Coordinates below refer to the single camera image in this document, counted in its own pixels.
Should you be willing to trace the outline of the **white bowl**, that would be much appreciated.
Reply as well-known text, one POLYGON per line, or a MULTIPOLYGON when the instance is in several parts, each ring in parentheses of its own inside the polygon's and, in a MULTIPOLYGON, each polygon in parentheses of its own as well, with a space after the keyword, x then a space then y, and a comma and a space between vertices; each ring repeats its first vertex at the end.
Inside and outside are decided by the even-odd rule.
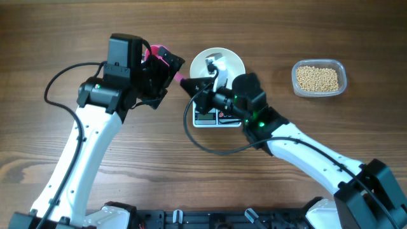
POLYGON ((228 70, 228 81, 226 87, 231 89, 233 80, 245 74, 245 66, 242 59, 233 51, 226 48, 209 48, 199 53, 193 60, 190 66, 190 78, 203 78, 214 76, 209 74, 205 58, 213 53, 220 53, 226 59, 226 69, 228 70))

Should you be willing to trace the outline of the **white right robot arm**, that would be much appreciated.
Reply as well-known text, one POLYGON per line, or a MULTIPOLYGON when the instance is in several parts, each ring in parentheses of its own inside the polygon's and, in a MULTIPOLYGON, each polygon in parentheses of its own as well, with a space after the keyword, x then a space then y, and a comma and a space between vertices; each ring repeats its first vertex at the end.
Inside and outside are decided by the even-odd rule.
POLYGON ((403 228, 406 196, 383 162, 343 156, 304 134, 266 101, 254 73, 176 80, 201 115, 218 109, 238 118, 250 147, 285 160, 321 184, 333 200, 318 199, 305 213, 313 228, 403 228))

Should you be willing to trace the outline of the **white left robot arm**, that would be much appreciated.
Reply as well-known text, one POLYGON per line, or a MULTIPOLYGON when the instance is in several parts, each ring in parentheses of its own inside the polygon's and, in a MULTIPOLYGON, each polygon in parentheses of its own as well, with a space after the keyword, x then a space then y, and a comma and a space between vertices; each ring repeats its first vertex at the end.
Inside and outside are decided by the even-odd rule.
POLYGON ((27 214, 14 213, 10 228, 144 228, 135 206, 108 202, 93 214, 86 206, 127 113, 141 105, 157 108, 183 64, 162 45, 112 34, 107 59, 79 87, 74 125, 50 180, 27 214))

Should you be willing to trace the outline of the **pink plastic scoop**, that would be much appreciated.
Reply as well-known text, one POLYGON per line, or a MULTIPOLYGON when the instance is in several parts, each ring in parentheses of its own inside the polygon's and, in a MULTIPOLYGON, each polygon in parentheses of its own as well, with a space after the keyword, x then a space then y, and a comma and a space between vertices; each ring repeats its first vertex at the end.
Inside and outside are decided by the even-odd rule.
POLYGON ((147 61, 150 55, 166 64, 169 68, 169 76, 173 77, 178 83, 184 79, 184 76, 179 72, 185 63, 183 58, 171 53, 169 49, 163 45, 151 45, 151 48, 147 49, 144 53, 144 61, 147 61))

